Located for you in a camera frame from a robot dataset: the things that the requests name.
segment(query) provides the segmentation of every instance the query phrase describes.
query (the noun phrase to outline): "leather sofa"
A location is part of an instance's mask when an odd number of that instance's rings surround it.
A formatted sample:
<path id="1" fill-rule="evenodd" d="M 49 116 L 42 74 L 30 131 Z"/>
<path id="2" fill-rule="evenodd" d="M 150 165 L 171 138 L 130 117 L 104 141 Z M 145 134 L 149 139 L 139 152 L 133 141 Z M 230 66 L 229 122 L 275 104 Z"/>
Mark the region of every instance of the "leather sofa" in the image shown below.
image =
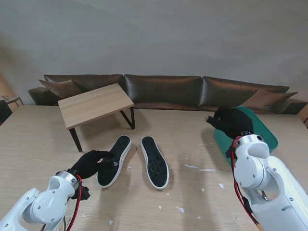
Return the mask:
<path id="1" fill-rule="evenodd" d="M 47 81 L 73 80 L 83 92 L 118 83 L 135 103 L 135 108 L 215 111 L 220 106 L 235 107 L 252 97 L 258 89 L 286 93 L 289 87 L 246 83 L 200 76 L 137 75 L 44 75 Z M 57 105 L 59 98 L 47 88 L 28 91 L 36 105 Z M 294 114 L 307 102 L 288 99 L 270 110 L 257 113 Z"/>

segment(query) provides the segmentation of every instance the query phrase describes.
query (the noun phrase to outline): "green tray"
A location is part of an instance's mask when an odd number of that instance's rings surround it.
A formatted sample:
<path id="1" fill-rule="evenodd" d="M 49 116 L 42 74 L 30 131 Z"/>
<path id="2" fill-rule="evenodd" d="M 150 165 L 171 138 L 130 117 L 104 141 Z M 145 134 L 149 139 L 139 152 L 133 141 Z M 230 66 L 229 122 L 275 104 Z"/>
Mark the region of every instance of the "green tray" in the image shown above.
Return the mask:
<path id="1" fill-rule="evenodd" d="M 274 149 L 277 148 L 278 146 L 278 141 L 276 137 L 273 135 L 273 133 L 271 133 L 271 131 L 262 123 L 262 121 L 256 116 L 256 114 L 253 111 L 251 111 L 246 107 L 237 107 L 237 108 L 252 119 L 254 125 L 254 133 L 257 135 L 261 135 L 263 137 L 265 143 L 267 143 L 269 146 L 269 153 L 272 153 L 272 151 L 274 151 Z M 231 159 L 226 157 L 226 151 L 231 146 L 232 139 L 229 138 L 223 131 L 217 129 L 215 129 L 214 131 L 214 137 L 223 155 L 231 165 Z"/>

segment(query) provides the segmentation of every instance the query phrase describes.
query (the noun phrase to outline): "table leg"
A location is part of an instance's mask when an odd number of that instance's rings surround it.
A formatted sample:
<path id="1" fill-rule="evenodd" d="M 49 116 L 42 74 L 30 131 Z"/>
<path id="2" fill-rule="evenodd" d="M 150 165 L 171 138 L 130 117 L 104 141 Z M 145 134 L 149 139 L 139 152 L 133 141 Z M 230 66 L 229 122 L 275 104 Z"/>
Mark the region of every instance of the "table leg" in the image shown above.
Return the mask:
<path id="1" fill-rule="evenodd" d="M 135 115 L 134 115 L 134 107 L 130 108 L 130 115 L 131 115 L 131 123 L 132 123 L 132 128 L 131 129 L 135 129 Z"/>
<path id="2" fill-rule="evenodd" d="M 75 128 L 70 129 L 69 132 L 71 133 L 71 135 L 73 137 L 73 140 L 74 140 L 74 142 L 75 142 L 75 144 L 78 148 L 78 151 L 82 152 L 82 148 L 81 148 L 81 145 L 80 145 L 80 142 L 79 142 Z"/>
<path id="3" fill-rule="evenodd" d="M 127 118 L 126 114 L 123 111 L 120 111 L 120 113 L 122 114 L 122 116 L 125 118 L 126 122 L 128 123 L 128 125 L 131 127 L 132 130 L 134 130 L 135 127 L 135 116 L 134 116 L 134 107 L 130 108 L 130 115 L 131 115 L 131 122 L 130 120 Z"/>

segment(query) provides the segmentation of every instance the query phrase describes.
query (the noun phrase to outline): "throw pillow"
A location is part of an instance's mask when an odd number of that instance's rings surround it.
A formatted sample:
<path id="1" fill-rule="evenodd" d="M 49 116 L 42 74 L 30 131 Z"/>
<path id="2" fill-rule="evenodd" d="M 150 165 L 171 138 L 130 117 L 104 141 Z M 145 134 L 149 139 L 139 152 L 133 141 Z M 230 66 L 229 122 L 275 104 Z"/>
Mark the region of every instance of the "throw pillow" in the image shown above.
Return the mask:
<path id="1" fill-rule="evenodd" d="M 79 95 L 82 91 L 77 87 L 76 83 L 72 80 L 54 83 L 44 80 L 39 80 L 41 84 L 47 87 L 53 94 L 58 96 L 61 100 Z"/>
<path id="2" fill-rule="evenodd" d="M 297 94 L 297 92 L 272 93 L 259 89 L 250 99 L 241 104 L 241 106 L 251 109 L 269 110 L 274 104 L 285 101 L 295 94 Z"/>

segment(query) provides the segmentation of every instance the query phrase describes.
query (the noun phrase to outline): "wooden table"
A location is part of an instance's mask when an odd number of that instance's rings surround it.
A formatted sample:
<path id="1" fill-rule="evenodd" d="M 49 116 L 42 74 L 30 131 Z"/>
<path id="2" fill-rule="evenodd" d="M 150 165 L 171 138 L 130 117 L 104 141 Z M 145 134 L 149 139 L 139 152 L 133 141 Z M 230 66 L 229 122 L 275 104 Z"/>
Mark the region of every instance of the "wooden table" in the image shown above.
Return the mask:
<path id="1" fill-rule="evenodd" d="M 257 231 L 236 198 L 230 165 L 214 140 L 214 129 L 205 122 L 208 115 L 213 112 L 135 109 L 135 130 L 120 113 L 78 127 L 85 152 L 109 150 L 121 135 L 130 136 L 132 147 L 109 189 L 101 189 L 95 177 L 84 180 L 91 197 L 80 203 L 72 231 Z M 295 115 L 258 117 L 279 141 L 273 155 L 308 192 L 308 130 Z M 140 142 L 147 135 L 155 138 L 171 168 L 162 191 L 151 185 L 146 173 Z M 51 176 L 81 157 L 55 106 L 19 107 L 0 127 L 0 147 L 0 219 L 23 193 L 34 187 L 46 190 Z M 74 207 L 70 201 L 67 221 Z"/>
<path id="2" fill-rule="evenodd" d="M 131 129 L 135 129 L 134 103 L 117 83 L 60 100 L 58 103 L 65 126 L 79 152 L 82 152 L 82 148 L 75 127 L 82 124 L 120 111 Z M 126 108 L 130 108 L 131 122 L 123 112 Z"/>

